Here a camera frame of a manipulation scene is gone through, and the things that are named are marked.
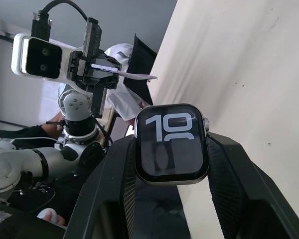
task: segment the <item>smartwatch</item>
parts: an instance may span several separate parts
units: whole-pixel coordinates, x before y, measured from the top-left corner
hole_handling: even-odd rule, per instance
[[[135,120],[136,170],[153,185],[200,182],[208,172],[209,122],[189,104],[150,106]]]

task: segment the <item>black strap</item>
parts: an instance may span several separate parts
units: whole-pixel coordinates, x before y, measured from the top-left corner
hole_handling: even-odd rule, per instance
[[[41,153],[37,149],[33,149],[33,152],[35,152],[37,155],[40,156],[40,161],[42,165],[42,178],[46,179],[49,176],[49,165],[48,162],[46,161],[46,158],[44,157],[43,153]]]

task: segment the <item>cable connector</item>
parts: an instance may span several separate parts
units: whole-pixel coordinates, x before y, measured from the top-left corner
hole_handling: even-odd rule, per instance
[[[49,14],[39,11],[38,15],[33,13],[31,36],[49,41],[52,21],[49,20]]]

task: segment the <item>watch crown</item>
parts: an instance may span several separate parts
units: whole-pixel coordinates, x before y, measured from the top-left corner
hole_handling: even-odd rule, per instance
[[[208,120],[208,118],[204,118],[204,126],[205,126],[206,131],[208,132],[209,131],[209,120]]]

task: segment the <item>ceiling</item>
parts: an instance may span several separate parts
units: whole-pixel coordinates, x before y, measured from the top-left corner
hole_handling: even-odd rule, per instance
[[[49,0],[0,0],[0,19],[31,29],[32,13]],[[133,43],[134,34],[158,52],[177,0],[75,0],[87,16],[99,21],[101,48]],[[51,38],[79,47],[85,22],[71,6],[60,4],[50,12]]]

